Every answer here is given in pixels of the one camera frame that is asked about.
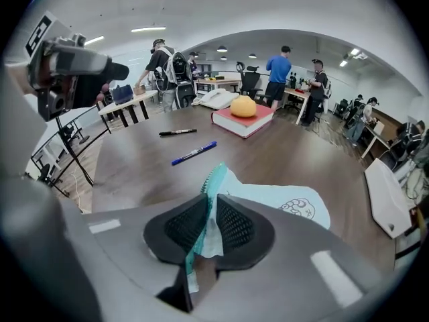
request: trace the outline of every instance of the black marker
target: black marker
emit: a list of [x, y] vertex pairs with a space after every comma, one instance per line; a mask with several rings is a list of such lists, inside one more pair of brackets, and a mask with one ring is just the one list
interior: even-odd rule
[[177, 135], [178, 133], [190, 133], [190, 132], [196, 132], [196, 129], [165, 131], [165, 132], [160, 132], [160, 136], [170, 136], [170, 135]]

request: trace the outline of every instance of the floor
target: floor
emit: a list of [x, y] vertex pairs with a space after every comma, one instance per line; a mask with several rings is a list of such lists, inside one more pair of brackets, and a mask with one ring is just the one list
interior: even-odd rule
[[[155, 115], [158, 113], [163, 113], [162, 106], [160, 104], [154, 103], [153, 101], [146, 101], [146, 109], [149, 114]], [[135, 107], [135, 114], [138, 120], [144, 120], [143, 113], [139, 106]], [[124, 110], [124, 116], [127, 119], [129, 125], [132, 125], [131, 117], [127, 110]], [[296, 122], [298, 113], [293, 109], [280, 109], [275, 113], [275, 118], [282, 118], [291, 123]], [[124, 128], [121, 120], [119, 118], [114, 119], [113, 121], [108, 122], [109, 127], [112, 132], [117, 132], [118, 130]], [[336, 116], [331, 113], [322, 115], [319, 122], [314, 122], [309, 127], [303, 127], [308, 132], [314, 132], [316, 135], [322, 139], [330, 142], [335, 145], [343, 152], [355, 158], [356, 161], [362, 164], [363, 168], [367, 168], [372, 159], [368, 155], [365, 159], [361, 159], [361, 154], [365, 150], [362, 146], [358, 145], [357, 148], [352, 147], [350, 142], [348, 142], [344, 136], [343, 122]], [[101, 133], [105, 129], [104, 123], [100, 120], [98, 123], [93, 124], [90, 127], [87, 127], [83, 130], [83, 134], [89, 135], [89, 140], [93, 139], [96, 135]], [[103, 138], [109, 133], [104, 133], [97, 141], [95, 141], [89, 148], [87, 148], [82, 155], [79, 156], [80, 163], [88, 172], [89, 176], [94, 179], [95, 168], [97, 166], [97, 158], [100, 152], [101, 144], [103, 143]], [[83, 147], [86, 146], [86, 143], [80, 145], [78, 140], [72, 141], [72, 148], [77, 153]], [[71, 160], [69, 155], [63, 155], [59, 161], [61, 167], [65, 167]], [[80, 168], [73, 163], [61, 177], [62, 182], [58, 183], [58, 187], [68, 193], [70, 193], [70, 198], [80, 207], [80, 209], [85, 213], [91, 212], [91, 202], [92, 202], [92, 188], [89, 183], [87, 183], [85, 177], [83, 176]], [[58, 197], [62, 198], [63, 196], [55, 190]]]

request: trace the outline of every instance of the blue shirt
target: blue shirt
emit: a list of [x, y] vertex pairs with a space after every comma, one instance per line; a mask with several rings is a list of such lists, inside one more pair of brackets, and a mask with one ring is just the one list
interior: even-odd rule
[[271, 83], [286, 83], [286, 77], [292, 65], [283, 56], [273, 56], [267, 62], [267, 70], [271, 71], [269, 81]]

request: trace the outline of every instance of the black pants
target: black pants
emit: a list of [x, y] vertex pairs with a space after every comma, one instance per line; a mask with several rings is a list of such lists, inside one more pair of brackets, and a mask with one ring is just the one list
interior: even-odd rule
[[321, 99], [315, 99], [311, 95], [309, 96], [307, 101], [306, 116], [302, 123], [311, 124], [314, 119], [314, 115], [316, 114], [317, 108], [321, 102]]

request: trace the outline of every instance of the telephone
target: telephone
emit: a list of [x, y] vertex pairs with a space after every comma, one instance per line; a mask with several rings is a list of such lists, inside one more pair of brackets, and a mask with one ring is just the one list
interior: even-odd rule
[[211, 109], [220, 110], [228, 107], [238, 96], [239, 93], [228, 92], [226, 89], [214, 89], [206, 93], [202, 98], [195, 98], [191, 105], [203, 105]]

